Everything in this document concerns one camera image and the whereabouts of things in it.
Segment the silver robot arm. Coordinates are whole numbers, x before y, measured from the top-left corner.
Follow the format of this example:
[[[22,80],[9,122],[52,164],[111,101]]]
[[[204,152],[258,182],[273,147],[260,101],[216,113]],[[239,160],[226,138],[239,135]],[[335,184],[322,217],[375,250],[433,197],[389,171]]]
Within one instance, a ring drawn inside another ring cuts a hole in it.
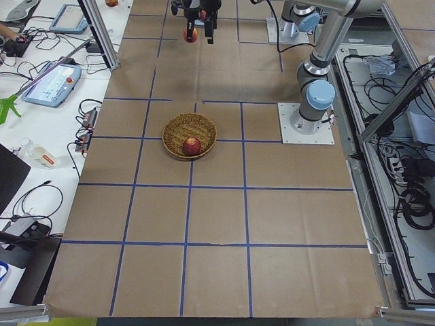
[[[285,1],[277,28],[284,28],[290,37],[308,32],[319,23],[317,8],[329,10],[321,39],[314,45],[310,56],[300,64],[297,78],[301,104],[290,118],[297,131],[308,127],[317,130],[324,113],[331,107],[336,90],[327,80],[330,63],[338,46],[355,18],[364,18],[376,12],[382,1]]]
[[[207,42],[212,44],[221,6],[221,1],[172,1],[171,12],[175,16],[179,10],[183,11],[187,20],[184,30],[186,42],[194,43],[197,40],[196,26],[199,25],[204,29]],[[285,1],[281,16],[273,16],[266,21],[270,43],[296,45],[309,42],[307,33],[315,30],[320,15],[313,5]]]

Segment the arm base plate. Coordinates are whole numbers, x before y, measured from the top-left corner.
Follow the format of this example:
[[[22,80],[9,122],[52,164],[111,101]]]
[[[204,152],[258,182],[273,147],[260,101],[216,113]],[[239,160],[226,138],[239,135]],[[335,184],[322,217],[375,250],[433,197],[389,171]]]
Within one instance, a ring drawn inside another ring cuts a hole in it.
[[[277,103],[281,141],[285,145],[334,145],[327,113],[316,122],[305,120],[299,103]]]
[[[298,30],[294,22],[288,22],[279,18],[276,24],[274,18],[266,19],[266,27],[268,34],[268,42],[270,44],[280,45],[297,45],[302,43],[309,43],[308,33]]]

